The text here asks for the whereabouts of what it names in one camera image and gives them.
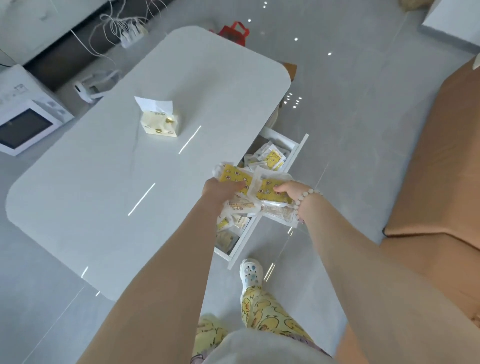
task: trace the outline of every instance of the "brown leather sofa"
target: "brown leather sofa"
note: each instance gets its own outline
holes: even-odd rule
[[[442,84],[380,248],[423,275],[480,327],[480,68]],[[367,364],[349,326],[340,364]]]

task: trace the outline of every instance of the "dark screen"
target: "dark screen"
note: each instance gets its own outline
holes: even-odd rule
[[[32,109],[0,125],[0,144],[16,149],[53,124]]]

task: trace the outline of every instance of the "person's left hand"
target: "person's left hand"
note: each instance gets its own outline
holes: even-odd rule
[[[219,214],[222,211],[223,203],[233,198],[235,192],[245,187],[245,182],[219,182],[215,177],[205,182],[202,196],[208,199],[209,203],[218,207]]]

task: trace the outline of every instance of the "hand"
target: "hand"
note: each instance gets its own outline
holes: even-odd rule
[[[294,201],[298,200],[302,193],[311,189],[310,186],[297,181],[288,181],[274,187],[275,192],[286,192]]]
[[[205,182],[202,196],[205,197],[209,203],[212,203],[216,207],[219,207],[219,212],[222,211],[223,203],[227,200],[231,200],[235,192],[240,191],[245,187],[245,182],[219,182],[216,178],[212,177]]]

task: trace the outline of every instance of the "person's left arm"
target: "person's left arm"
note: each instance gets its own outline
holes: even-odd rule
[[[188,363],[216,219],[242,182],[209,179],[185,220],[128,285],[77,364]]]

